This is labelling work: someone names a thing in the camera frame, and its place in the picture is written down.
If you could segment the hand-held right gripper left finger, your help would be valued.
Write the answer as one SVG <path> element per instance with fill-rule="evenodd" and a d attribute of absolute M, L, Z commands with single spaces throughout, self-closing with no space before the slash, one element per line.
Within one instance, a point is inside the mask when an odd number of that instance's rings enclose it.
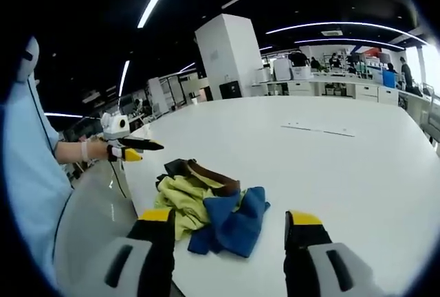
<path fill-rule="evenodd" d="M 88 296 L 168 296 L 175 266 L 175 211 L 147 210 L 87 267 Z"/>

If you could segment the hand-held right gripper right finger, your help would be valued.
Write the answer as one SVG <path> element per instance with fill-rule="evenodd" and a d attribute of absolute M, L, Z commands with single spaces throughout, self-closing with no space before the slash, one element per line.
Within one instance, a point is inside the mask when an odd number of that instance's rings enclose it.
<path fill-rule="evenodd" d="M 283 271 L 288 296 L 384 296 L 372 269 L 349 247 L 334 243 L 317 216 L 285 213 Z"/>

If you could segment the person's left hand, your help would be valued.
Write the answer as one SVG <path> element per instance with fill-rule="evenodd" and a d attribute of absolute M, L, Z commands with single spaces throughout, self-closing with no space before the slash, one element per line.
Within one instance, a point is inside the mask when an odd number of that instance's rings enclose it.
<path fill-rule="evenodd" d="M 87 143 L 87 157 L 90 160 L 107 160 L 108 144 L 102 141 L 93 141 Z"/>

